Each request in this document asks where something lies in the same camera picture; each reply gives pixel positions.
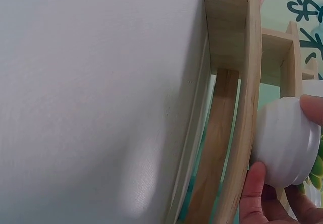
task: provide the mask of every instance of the white surface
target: white surface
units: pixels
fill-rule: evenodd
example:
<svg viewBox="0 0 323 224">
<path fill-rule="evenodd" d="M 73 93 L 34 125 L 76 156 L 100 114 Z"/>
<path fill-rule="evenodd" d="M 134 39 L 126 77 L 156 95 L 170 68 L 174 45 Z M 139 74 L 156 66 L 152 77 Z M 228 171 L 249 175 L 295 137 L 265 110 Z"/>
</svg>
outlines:
<svg viewBox="0 0 323 224">
<path fill-rule="evenodd" d="M 314 165 L 319 141 L 320 127 L 305 116 L 299 99 L 284 97 L 259 112 L 251 162 L 266 165 L 265 181 L 273 187 L 298 185 Z"/>
<path fill-rule="evenodd" d="M 202 0 L 0 0 L 0 223 L 162 223 Z"/>
<path fill-rule="evenodd" d="M 202 66 L 194 97 L 193 111 L 174 184 L 170 209 L 166 216 L 165 223 L 167 224 L 176 223 L 178 219 L 192 173 L 194 172 L 194 164 L 199 158 L 198 151 L 208 114 L 207 109 L 209 109 L 209 105 L 213 97 L 213 89 L 216 79 L 215 75 L 211 75 L 210 66 L 209 44 L 206 36 Z"/>
</svg>

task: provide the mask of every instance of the wooden shelf unit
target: wooden shelf unit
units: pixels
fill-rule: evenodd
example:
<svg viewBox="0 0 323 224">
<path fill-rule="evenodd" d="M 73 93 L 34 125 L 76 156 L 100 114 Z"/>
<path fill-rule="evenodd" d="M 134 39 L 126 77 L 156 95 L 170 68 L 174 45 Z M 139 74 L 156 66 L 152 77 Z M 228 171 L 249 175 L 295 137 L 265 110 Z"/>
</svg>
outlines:
<svg viewBox="0 0 323 224">
<path fill-rule="evenodd" d="M 260 82 L 280 87 L 280 97 L 300 96 L 302 79 L 317 79 L 315 59 L 301 68 L 297 25 L 261 27 L 259 0 L 205 0 L 212 73 L 217 74 L 206 141 L 185 224 L 209 222 L 229 144 L 238 78 L 234 138 L 213 223 L 232 223 L 255 135 Z M 277 194 L 283 205 L 286 196 Z"/>
</svg>

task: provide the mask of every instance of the curved wooden panel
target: curved wooden panel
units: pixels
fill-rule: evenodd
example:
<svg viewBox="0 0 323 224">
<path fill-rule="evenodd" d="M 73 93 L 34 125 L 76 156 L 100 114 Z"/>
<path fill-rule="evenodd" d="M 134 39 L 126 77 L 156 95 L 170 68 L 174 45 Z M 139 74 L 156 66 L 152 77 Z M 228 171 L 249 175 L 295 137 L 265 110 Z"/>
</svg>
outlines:
<svg viewBox="0 0 323 224">
<path fill-rule="evenodd" d="M 208 224 L 230 140 L 239 72 L 218 69 L 206 139 L 185 224 Z"/>
<path fill-rule="evenodd" d="M 248 0 L 245 27 L 245 61 L 234 138 L 223 190 L 213 223 L 232 223 L 246 177 L 255 134 L 261 75 L 260 1 Z"/>
</svg>

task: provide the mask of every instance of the green leaf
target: green leaf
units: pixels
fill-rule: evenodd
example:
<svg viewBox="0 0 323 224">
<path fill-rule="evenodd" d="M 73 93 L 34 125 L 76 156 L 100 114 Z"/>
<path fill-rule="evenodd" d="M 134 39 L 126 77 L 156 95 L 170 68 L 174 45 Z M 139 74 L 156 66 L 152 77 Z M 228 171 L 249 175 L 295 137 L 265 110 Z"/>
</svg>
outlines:
<svg viewBox="0 0 323 224">
<path fill-rule="evenodd" d="M 323 160 L 320 156 L 316 157 L 311 173 L 318 177 L 323 177 Z"/>
<path fill-rule="evenodd" d="M 304 187 L 304 183 L 299 184 L 297 187 L 298 187 L 299 191 L 300 191 L 302 194 L 305 194 L 305 187 Z"/>
<path fill-rule="evenodd" d="M 318 156 L 323 159 L 323 135 L 321 135 L 321 141 L 319 143 Z"/>
<path fill-rule="evenodd" d="M 309 178 L 308 178 L 308 176 L 306 177 L 305 182 L 309 185 Z"/>
<path fill-rule="evenodd" d="M 309 178 L 311 179 L 312 184 L 320 190 L 322 188 L 322 180 L 320 177 L 315 176 L 314 174 L 309 174 Z"/>
</svg>

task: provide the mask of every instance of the wooden shelf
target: wooden shelf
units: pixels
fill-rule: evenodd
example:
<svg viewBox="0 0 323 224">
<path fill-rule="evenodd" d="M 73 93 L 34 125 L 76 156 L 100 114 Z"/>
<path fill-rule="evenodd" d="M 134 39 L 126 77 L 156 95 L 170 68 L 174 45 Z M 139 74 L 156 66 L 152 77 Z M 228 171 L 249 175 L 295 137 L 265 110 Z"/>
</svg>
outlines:
<svg viewBox="0 0 323 224">
<path fill-rule="evenodd" d="M 262 29 L 262 83 L 280 86 L 280 67 L 292 44 L 291 34 Z"/>
</svg>

